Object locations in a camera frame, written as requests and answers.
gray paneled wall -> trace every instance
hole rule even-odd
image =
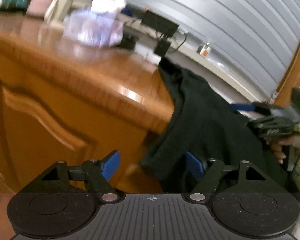
[[[300,40],[300,0],[128,0],[187,28],[269,97]]]

wooden countertop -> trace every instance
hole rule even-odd
[[[0,14],[0,53],[145,129],[161,133],[171,119],[174,105],[156,66],[135,53],[87,47],[16,14]]]

human hand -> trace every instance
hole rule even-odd
[[[287,158],[282,151],[282,146],[294,146],[296,148],[300,148],[300,135],[290,137],[271,137],[267,138],[266,141],[280,164],[283,164],[283,161]]]

dark green garment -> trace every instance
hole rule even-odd
[[[175,110],[166,131],[141,161],[147,173],[161,181],[165,192],[185,192],[185,153],[225,164],[248,160],[280,185],[287,180],[270,150],[246,126],[248,118],[231,110],[207,81],[190,70],[162,59],[159,71]]]

black circular disc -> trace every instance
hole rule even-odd
[[[7,213],[16,233],[34,238],[64,236],[84,226],[95,212],[95,203],[82,193],[18,193]]]
[[[222,192],[214,198],[212,210],[226,228],[252,237],[286,232],[300,214],[298,202],[289,193]]]

